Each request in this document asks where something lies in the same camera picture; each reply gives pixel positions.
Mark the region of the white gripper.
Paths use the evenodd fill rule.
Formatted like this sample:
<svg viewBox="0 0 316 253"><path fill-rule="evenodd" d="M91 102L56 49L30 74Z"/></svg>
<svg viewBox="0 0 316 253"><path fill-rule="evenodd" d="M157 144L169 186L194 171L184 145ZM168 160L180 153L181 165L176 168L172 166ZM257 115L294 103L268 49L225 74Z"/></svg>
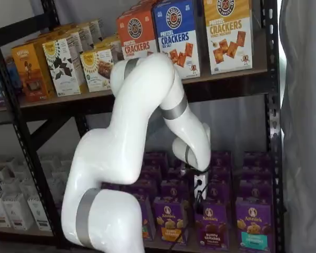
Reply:
<svg viewBox="0 0 316 253"><path fill-rule="evenodd" d="M203 202L208 189L208 172L196 171L194 174L194 197L196 214L203 214Z"/></svg>

